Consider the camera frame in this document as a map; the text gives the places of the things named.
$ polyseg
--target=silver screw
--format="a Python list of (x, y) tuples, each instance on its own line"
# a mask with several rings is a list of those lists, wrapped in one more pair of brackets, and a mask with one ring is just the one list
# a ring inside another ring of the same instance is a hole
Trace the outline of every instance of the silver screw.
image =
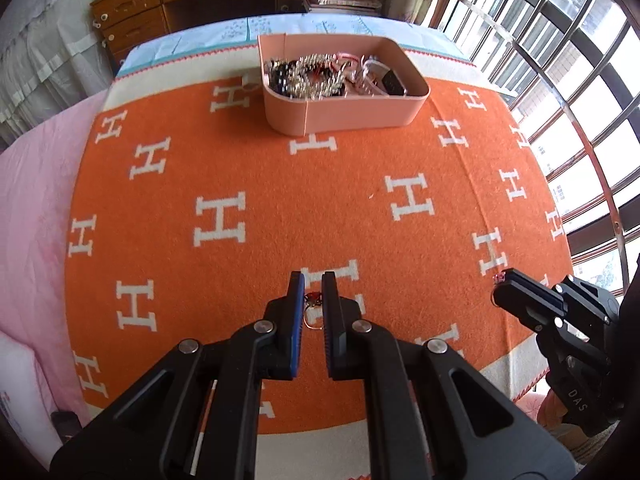
[(356, 332), (367, 333), (371, 332), (371, 323), (366, 319), (357, 319), (353, 323), (351, 323), (351, 328), (353, 328)]
[(195, 339), (183, 339), (178, 345), (178, 350), (183, 354), (193, 354), (198, 349), (198, 342)]
[(254, 330), (258, 334), (268, 334), (273, 330), (273, 323), (268, 319), (261, 319), (254, 324)]
[(447, 351), (447, 344), (442, 339), (429, 339), (427, 348), (434, 354), (444, 354)]

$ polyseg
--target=bed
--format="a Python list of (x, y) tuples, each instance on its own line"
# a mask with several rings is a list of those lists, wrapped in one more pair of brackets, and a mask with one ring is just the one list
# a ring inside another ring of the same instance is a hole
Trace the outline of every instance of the bed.
[(107, 88), (92, 0), (11, 0), (0, 18), (0, 150)]

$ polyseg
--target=window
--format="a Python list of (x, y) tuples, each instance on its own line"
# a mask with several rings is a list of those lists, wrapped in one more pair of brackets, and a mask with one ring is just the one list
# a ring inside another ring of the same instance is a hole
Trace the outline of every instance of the window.
[[(618, 207), (638, 197), (640, 121), (631, 115), (638, 108), (628, 104), (629, 96), (637, 99), (640, 92), (640, 40), (618, 4), (614, 0), (470, 1), (509, 31), (515, 47), (461, 0), (450, 0), (439, 28), (455, 38), (490, 82), (503, 88), (503, 97), (547, 176), (565, 232), (571, 234), (607, 216), (605, 196), (613, 196)], [(568, 28), (575, 32), (565, 37), (562, 31)], [(531, 65), (519, 54), (522, 50), (532, 58)], [(586, 139), (564, 113), (567, 105)], [(598, 177), (587, 156), (591, 147), (604, 177)], [(629, 268), (635, 272), (640, 215), (634, 208), (626, 211), (625, 227), (631, 232), (624, 236), (625, 245)], [(617, 243), (593, 240), (593, 248), (574, 259), (576, 275), (614, 290), (620, 299), (626, 276), (623, 280)]]

